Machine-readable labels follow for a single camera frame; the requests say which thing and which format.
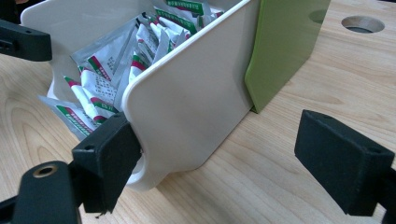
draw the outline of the round hole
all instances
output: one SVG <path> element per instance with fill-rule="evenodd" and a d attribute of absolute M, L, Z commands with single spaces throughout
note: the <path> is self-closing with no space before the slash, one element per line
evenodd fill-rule
<path fill-rule="evenodd" d="M 51 164 L 51 165 L 43 166 L 43 167 L 36 169 L 33 172 L 33 176 L 35 178 L 42 178 L 42 177 L 46 177 L 46 176 L 54 174 L 57 170 L 58 170 L 58 167 L 56 165 Z"/>
<path fill-rule="evenodd" d="M 91 149 L 95 149 L 94 145 L 87 145 L 84 147 L 85 150 L 91 150 Z"/>
<path fill-rule="evenodd" d="M 346 17 L 341 23 L 348 30 L 361 34 L 377 33 L 385 28 L 384 22 L 366 16 Z"/>

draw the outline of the medicine packet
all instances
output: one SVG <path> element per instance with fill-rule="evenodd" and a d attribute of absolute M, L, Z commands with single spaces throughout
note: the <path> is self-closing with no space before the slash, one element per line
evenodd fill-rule
<path fill-rule="evenodd" d="M 117 30 L 76 51 L 71 58 L 78 66 L 86 67 L 110 81 L 134 30 L 134 24 L 134 20 L 128 21 Z"/>
<path fill-rule="evenodd" d="M 159 45 L 158 38 L 149 31 L 145 24 L 141 23 L 136 34 L 137 47 L 146 55 L 149 62 L 154 60 Z"/>
<path fill-rule="evenodd" d="M 92 92 L 95 97 L 100 98 L 109 105 L 113 105 L 117 90 L 107 79 L 98 76 L 92 71 L 84 70 L 81 73 L 81 87 L 85 91 Z"/>
<path fill-rule="evenodd" d="M 101 99 L 103 97 L 102 95 L 97 94 L 95 91 L 88 91 L 82 87 L 81 83 L 73 80 L 70 77 L 64 77 L 64 79 L 67 81 L 71 90 L 78 98 L 85 113 L 94 122 L 101 124 L 112 115 L 118 113 L 118 110 L 112 104 Z"/>
<path fill-rule="evenodd" d="M 166 5 L 175 7 L 182 11 L 189 11 L 196 18 L 198 16 L 210 15 L 210 6 L 206 0 L 165 0 Z"/>
<path fill-rule="evenodd" d="M 162 0 L 152 0 L 156 14 L 176 23 L 190 31 L 192 35 L 198 32 L 196 18 L 189 11 L 182 11 L 175 7 L 169 7 Z"/>
<path fill-rule="evenodd" d="M 139 49 L 135 49 L 134 55 L 132 56 L 131 71 L 129 75 L 129 83 L 131 83 L 135 77 L 139 76 L 142 72 L 148 69 L 151 63 Z"/>
<path fill-rule="evenodd" d="M 116 71 L 114 72 L 114 77 L 111 79 L 111 85 L 117 89 L 117 91 L 120 88 L 120 81 L 122 80 L 122 77 L 124 74 L 129 74 L 129 71 L 131 69 L 131 61 L 132 59 L 130 58 L 130 55 L 133 54 L 134 52 L 134 44 L 136 43 L 136 34 L 139 26 L 135 22 L 134 23 L 134 29 L 132 30 L 131 36 L 128 39 L 125 49 L 123 53 L 120 56 L 120 63 L 119 66 L 116 68 Z"/>
<path fill-rule="evenodd" d="M 46 104 L 80 141 L 99 127 L 84 112 L 80 104 L 59 101 L 45 96 L 38 96 L 38 99 Z"/>
<path fill-rule="evenodd" d="M 176 33 L 180 34 L 180 36 L 184 36 L 183 41 L 187 40 L 190 38 L 191 33 L 189 30 L 177 25 L 176 23 L 169 21 L 168 19 L 164 18 L 164 17 L 160 17 L 158 16 L 158 20 L 159 22 L 163 25 L 168 27 L 169 29 L 175 31 Z"/>
<path fill-rule="evenodd" d="M 214 21 L 215 19 L 220 17 L 222 14 L 224 14 L 223 11 L 215 12 L 210 15 L 198 16 L 197 17 L 198 27 L 200 27 L 201 29 L 206 27 L 210 22 Z"/>

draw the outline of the black clamp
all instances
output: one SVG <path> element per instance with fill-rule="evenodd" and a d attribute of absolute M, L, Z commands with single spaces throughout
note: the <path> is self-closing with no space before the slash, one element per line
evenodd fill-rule
<path fill-rule="evenodd" d="M 141 147 L 123 113 L 108 119 L 73 150 L 73 161 L 50 161 L 30 169 L 18 196 L 0 203 L 0 223 L 81 223 L 87 213 L 112 212 Z"/>
<path fill-rule="evenodd" d="M 395 154 L 342 122 L 303 111 L 296 157 L 346 214 L 370 217 L 380 203 L 383 223 L 396 223 Z"/>
<path fill-rule="evenodd" d="M 19 23 L 15 0 L 0 1 L 0 53 L 34 62 L 52 60 L 50 35 Z"/>

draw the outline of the white packet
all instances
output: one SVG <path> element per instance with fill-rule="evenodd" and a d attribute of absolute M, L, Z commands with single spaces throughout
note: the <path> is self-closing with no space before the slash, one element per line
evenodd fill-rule
<path fill-rule="evenodd" d="M 192 35 L 198 32 L 197 19 L 194 18 L 189 11 L 182 11 L 175 7 L 169 7 L 162 0 L 152 0 L 152 2 L 158 16 L 164 17 L 189 30 Z"/>
<path fill-rule="evenodd" d="M 174 45 L 165 30 L 160 29 L 160 44 L 158 45 L 157 52 L 155 53 L 152 63 L 158 62 L 163 56 L 173 50 Z"/>
<path fill-rule="evenodd" d="M 84 112 L 80 104 L 59 101 L 45 96 L 38 96 L 38 99 L 46 104 L 80 141 L 99 127 L 99 124 L 94 123 Z"/>
<path fill-rule="evenodd" d="M 73 93 L 78 98 L 85 113 L 96 123 L 103 123 L 115 113 L 118 113 L 113 105 L 101 100 L 97 95 L 82 88 L 81 83 L 70 77 L 64 77 Z"/>
<path fill-rule="evenodd" d="M 146 58 L 139 49 L 134 50 L 134 56 L 132 57 L 131 71 L 129 74 L 129 83 L 131 83 L 135 77 L 139 76 L 142 72 L 151 66 L 149 60 Z"/>
<path fill-rule="evenodd" d="M 145 53 L 149 62 L 152 63 L 155 57 L 155 53 L 158 48 L 158 39 L 155 35 L 152 35 L 149 29 L 141 23 L 136 34 L 137 46 L 139 49 Z"/>
<path fill-rule="evenodd" d="M 90 70 L 83 70 L 81 73 L 81 86 L 109 105 L 113 105 L 117 90 L 107 79 L 98 76 Z"/>
<path fill-rule="evenodd" d="M 174 22 L 172 22 L 172 21 L 169 21 L 168 19 L 166 19 L 166 18 L 164 18 L 164 17 L 159 17 L 159 21 L 160 21 L 160 23 L 163 24 L 163 26 L 168 27 L 169 29 L 175 31 L 176 33 L 178 33 L 178 34 L 180 34 L 180 35 L 181 35 L 182 33 L 184 33 L 184 35 L 181 35 L 181 36 L 184 36 L 184 37 L 185 37 L 184 40 L 187 40 L 187 39 L 190 38 L 191 32 L 190 32 L 189 30 L 187 30 L 187 29 L 185 29 L 185 28 L 183 28 L 183 27 L 177 25 L 176 23 L 174 23 Z"/>
<path fill-rule="evenodd" d="M 164 30 L 165 33 L 169 36 L 170 40 L 172 41 L 173 44 L 176 44 L 176 42 L 178 41 L 178 38 L 180 36 L 180 33 L 178 34 L 176 31 L 173 31 L 172 29 L 168 28 L 168 27 L 164 27 L 162 26 L 155 17 L 151 17 L 149 19 L 150 23 L 150 27 L 151 30 L 153 30 L 154 34 L 157 36 L 157 38 L 159 39 L 159 42 L 161 44 L 161 30 Z"/>
<path fill-rule="evenodd" d="M 131 69 L 131 62 L 132 62 L 131 55 L 133 55 L 134 53 L 134 45 L 136 43 L 136 34 L 138 28 L 139 28 L 138 23 L 136 23 L 134 25 L 134 30 L 131 33 L 131 37 L 129 38 L 127 45 L 125 47 L 125 51 L 121 54 L 119 66 L 117 67 L 114 73 L 114 77 L 111 79 L 111 85 L 117 89 L 117 92 L 122 91 L 120 92 L 121 94 L 123 94 L 124 89 L 120 90 L 119 88 L 120 81 L 122 80 L 124 74 L 126 73 L 129 74 L 129 70 Z"/>
<path fill-rule="evenodd" d="M 189 35 L 187 35 L 185 33 L 185 31 L 182 31 L 180 36 L 178 37 L 177 42 L 174 45 L 174 49 L 177 48 L 178 46 L 180 46 L 182 43 L 186 42 L 186 40 L 188 39 L 187 36 L 189 36 Z"/>
<path fill-rule="evenodd" d="M 134 29 L 134 20 L 128 21 L 117 30 L 108 33 L 89 46 L 72 54 L 78 66 L 87 67 L 107 80 L 111 80 Z"/>
<path fill-rule="evenodd" d="M 149 21 L 147 14 L 148 14 L 147 12 L 142 12 L 135 18 L 136 23 L 137 23 L 137 28 L 139 28 L 140 24 L 144 24 L 146 26 L 146 28 L 148 28 L 148 31 L 150 32 L 150 34 L 155 35 L 154 32 L 151 30 L 151 27 L 149 26 L 150 21 Z"/>
<path fill-rule="evenodd" d="M 128 79 L 129 79 L 130 71 L 131 71 L 131 67 L 129 66 L 129 69 L 124 71 L 124 74 L 120 79 L 120 85 L 117 88 L 116 98 L 114 99 L 114 107 L 116 107 L 116 109 L 118 109 L 119 111 L 122 111 L 122 96 L 125 92 L 126 87 L 129 84 Z"/>
<path fill-rule="evenodd" d="M 223 11 L 212 13 L 211 15 L 198 16 L 197 18 L 198 27 L 200 27 L 201 29 L 206 27 L 210 22 L 214 21 L 222 14 L 224 14 Z"/>

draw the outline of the wood grain surface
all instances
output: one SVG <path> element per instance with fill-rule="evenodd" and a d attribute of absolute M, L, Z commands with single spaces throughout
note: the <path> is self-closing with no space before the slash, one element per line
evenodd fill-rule
<path fill-rule="evenodd" d="M 348 31 L 341 20 L 355 15 L 379 19 L 385 29 Z M 77 138 L 37 100 L 50 82 L 47 63 L 0 55 L 0 201 L 17 194 L 29 168 L 72 160 Z M 113 214 L 96 218 L 80 208 L 83 223 L 380 222 L 380 206 L 373 217 L 346 216 L 294 157 L 303 109 L 333 116 L 396 151 L 396 4 L 333 0 L 311 58 L 202 167 L 171 174 L 150 191 L 125 189 Z"/>

